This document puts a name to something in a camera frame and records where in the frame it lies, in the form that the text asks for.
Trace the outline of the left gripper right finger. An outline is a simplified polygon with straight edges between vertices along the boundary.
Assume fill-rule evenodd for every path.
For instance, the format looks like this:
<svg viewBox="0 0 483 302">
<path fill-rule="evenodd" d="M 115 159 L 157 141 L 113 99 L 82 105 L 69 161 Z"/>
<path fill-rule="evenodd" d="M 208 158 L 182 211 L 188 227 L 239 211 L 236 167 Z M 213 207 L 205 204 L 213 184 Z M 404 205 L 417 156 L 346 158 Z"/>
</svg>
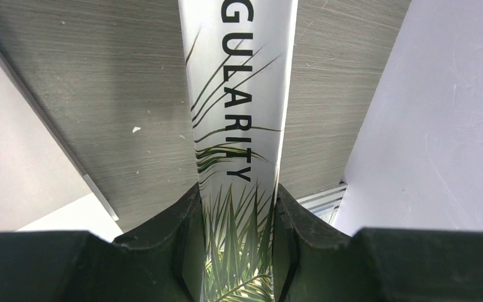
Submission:
<svg viewBox="0 0 483 302">
<path fill-rule="evenodd" d="M 279 186 L 272 273 L 276 301 L 483 301 L 483 232 L 348 236 Z"/>
</svg>

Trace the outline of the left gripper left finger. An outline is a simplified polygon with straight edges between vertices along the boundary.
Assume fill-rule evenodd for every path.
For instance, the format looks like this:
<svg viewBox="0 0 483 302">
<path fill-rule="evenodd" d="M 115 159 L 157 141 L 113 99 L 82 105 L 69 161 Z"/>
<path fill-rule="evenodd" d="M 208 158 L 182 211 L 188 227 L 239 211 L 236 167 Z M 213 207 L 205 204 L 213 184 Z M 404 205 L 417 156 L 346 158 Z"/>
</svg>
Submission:
<svg viewBox="0 0 483 302">
<path fill-rule="evenodd" d="M 0 301 L 201 301 L 199 186 L 107 242 L 87 231 L 1 232 Z"/>
</svg>

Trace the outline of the grey white notebook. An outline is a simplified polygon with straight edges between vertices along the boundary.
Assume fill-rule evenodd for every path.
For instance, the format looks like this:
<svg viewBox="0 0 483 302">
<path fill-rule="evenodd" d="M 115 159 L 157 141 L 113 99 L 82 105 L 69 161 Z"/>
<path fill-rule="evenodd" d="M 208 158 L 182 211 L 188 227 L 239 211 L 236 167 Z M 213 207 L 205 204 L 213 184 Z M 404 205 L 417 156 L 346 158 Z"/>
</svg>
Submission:
<svg viewBox="0 0 483 302">
<path fill-rule="evenodd" d="M 108 242 L 122 234 L 0 59 L 0 232 L 38 230 L 87 230 Z"/>
</svg>

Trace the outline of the white palm leaf book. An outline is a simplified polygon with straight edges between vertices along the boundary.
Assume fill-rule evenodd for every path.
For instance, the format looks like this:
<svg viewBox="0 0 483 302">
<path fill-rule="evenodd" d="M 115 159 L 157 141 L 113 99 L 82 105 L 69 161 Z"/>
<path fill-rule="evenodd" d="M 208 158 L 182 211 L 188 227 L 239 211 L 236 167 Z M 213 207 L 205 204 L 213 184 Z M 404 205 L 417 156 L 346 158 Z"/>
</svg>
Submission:
<svg viewBox="0 0 483 302">
<path fill-rule="evenodd" d="M 179 1 L 202 301 L 274 301 L 272 241 L 297 1 Z"/>
</svg>

